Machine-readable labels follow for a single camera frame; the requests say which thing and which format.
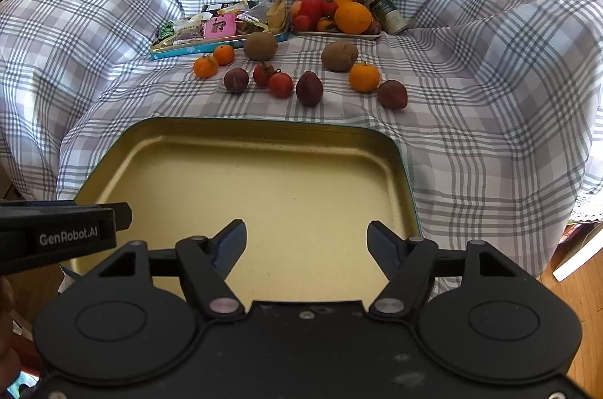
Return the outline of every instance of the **gray checkered fabric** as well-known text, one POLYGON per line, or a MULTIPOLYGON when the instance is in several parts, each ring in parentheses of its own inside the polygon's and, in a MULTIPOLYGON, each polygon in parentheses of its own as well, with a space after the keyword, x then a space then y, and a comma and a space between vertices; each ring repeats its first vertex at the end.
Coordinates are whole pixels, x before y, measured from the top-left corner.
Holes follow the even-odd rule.
MULTIPOLYGON (((227 94, 225 68, 196 80, 194 56, 149 60, 162 20, 222 1, 232 0, 2 3, 0 156, 19 189, 73 197, 119 136, 150 117, 362 126, 399 146, 426 237, 453 249, 483 238, 533 274, 542 270, 589 157, 603 0, 393 0, 411 29, 357 46, 408 88, 399 112, 325 71, 323 38, 294 37, 273 59, 294 78, 320 76, 324 100, 314 110, 252 85, 227 94)), ((238 51, 233 66, 253 64, 238 51)), ((590 183, 601 183, 593 173, 590 183)))

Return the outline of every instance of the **red apple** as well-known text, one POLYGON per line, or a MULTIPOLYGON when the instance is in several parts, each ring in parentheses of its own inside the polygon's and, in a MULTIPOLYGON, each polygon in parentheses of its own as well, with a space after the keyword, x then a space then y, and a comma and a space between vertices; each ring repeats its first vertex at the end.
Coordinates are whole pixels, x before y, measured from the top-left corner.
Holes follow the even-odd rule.
POLYGON ((298 32, 307 32, 312 28, 316 28, 316 26, 312 26, 312 21, 306 15, 297 15, 293 19, 293 26, 298 32))
POLYGON ((306 15, 310 19, 310 28, 315 28, 316 24, 323 16, 323 1, 297 0, 291 5, 289 12, 294 20, 299 15, 306 15))
POLYGON ((332 18, 337 11, 337 3, 334 1, 323 1, 323 16, 332 18))
POLYGON ((291 15, 292 18, 295 18, 297 15, 299 15, 300 11, 302 10, 301 1, 302 0, 297 0, 295 3, 293 3, 291 5, 291 8, 289 9, 289 14, 291 15))

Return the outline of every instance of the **canned food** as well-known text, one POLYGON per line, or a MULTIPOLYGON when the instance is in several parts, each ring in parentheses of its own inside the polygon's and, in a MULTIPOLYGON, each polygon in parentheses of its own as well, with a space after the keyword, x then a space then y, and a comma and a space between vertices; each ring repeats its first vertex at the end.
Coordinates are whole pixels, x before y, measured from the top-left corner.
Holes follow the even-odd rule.
POLYGON ((388 34, 399 34, 408 27, 402 12, 391 0, 373 0, 369 3, 369 10, 388 34))

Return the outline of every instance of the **orange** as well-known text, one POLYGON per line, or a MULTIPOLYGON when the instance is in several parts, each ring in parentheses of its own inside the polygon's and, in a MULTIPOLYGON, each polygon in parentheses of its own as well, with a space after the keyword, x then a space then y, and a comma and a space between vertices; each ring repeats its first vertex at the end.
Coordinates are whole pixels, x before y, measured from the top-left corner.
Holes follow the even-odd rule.
POLYGON ((195 64, 192 65, 192 71, 197 78, 211 78, 218 72, 218 61, 213 56, 209 55, 199 57, 195 61, 195 64))
POLYGON ((352 90, 358 93, 370 93, 379 87, 381 73, 372 64, 354 64, 348 78, 352 90))
POLYGON ((316 24, 317 32, 332 32, 336 30, 337 28, 333 20, 327 20, 326 18, 323 18, 322 20, 319 20, 316 24))
POLYGON ((220 66, 228 66, 234 61, 234 49, 229 45, 218 46, 213 51, 213 56, 220 66))
POLYGON ((336 2, 337 3, 337 7, 339 7, 339 6, 344 5, 346 3, 351 3, 354 0, 333 0, 333 1, 336 2))
POLYGON ((373 16, 360 3, 350 2, 339 5, 335 12, 335 24, 345 34, 362 34, 371 26, 373 16))

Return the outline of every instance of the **human hand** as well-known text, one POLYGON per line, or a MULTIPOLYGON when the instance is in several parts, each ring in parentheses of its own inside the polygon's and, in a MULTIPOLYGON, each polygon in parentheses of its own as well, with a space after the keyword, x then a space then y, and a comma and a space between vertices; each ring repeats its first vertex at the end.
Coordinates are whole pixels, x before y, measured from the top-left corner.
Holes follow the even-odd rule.
POLYGON ((9 347, 13 305, 13 289, 6 278, 0 277, 0 393, 14 382, 21 368, 19 356, 9 347))

